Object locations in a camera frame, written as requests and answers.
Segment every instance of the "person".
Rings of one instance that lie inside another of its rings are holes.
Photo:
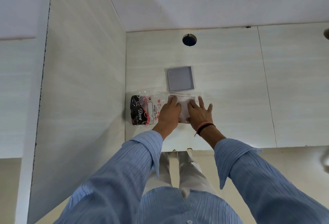
[[[169,99],[153,130],[123,143],[72,194],[55,224],[242,223],[188,152],[177,153],[180,187],[171,186],[168,154],[161,148],[179,122],[181,106],[176,102]],[[298,190],[257,154],[258,149],[225,138],[212,124],[212,105],[206,109],[201,97],[199,105],[188,104],[189,122],[215,151],[220,188],[231,178],[258,224],[329,223],[328,209]]]

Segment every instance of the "leg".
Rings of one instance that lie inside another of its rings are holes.
[[[218,196],[218,193],[202,174],[199,164],[192,157],[190,151],[177,152],[179,161],[179,190],[183,197],[190,194],[190,189],[206,191]]]
[[[159,160],[159,177],[157,177],[157,173],[154,170],[151,170],[150,176],[147,179],[146,186],[143,192],[143,195],[149,192],[152,189],[162,187],[162,186],[170,186],[171,185],[171,177],[169,172],[169,155],[168,152],[162,152]]]

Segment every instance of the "shirt cuff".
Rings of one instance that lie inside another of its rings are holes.
[[[233,164],[246,152],[259,152],[261,149],[254,148],[239,140],[226,138],[220,140],[215,145],[214,151],[218,176],[220,178],[220,189],[223,189]]]
[[[138,134],[130,140],[140,142],[148,149],[153,160],[152,168],[156,171],[157,176],[159,176],[159,159],[163,143],[162,136],[154,130],[149,130]]]

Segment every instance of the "blue striped shirt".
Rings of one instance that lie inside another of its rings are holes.
[[[151,169],[158,173],[162,137],[151,130],[130,141],[72,194],[55,224],[238,224],[236,212],[218,196],[191,190],[184,199],[177,188],[143,190]],[[215,146],[220,188],[227,177],[258,224],[329,223],[329,210],[297,189],[258,154],[235,139]]]

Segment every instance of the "circular hole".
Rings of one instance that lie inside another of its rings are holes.
[[[192,34],[187,34],[183,36],[183,43],[186,46],[194,46],[196,44],[196,37]]]
[[[323,35],[326,39],[329,39],[329,28],[327,28],[324,32]]]

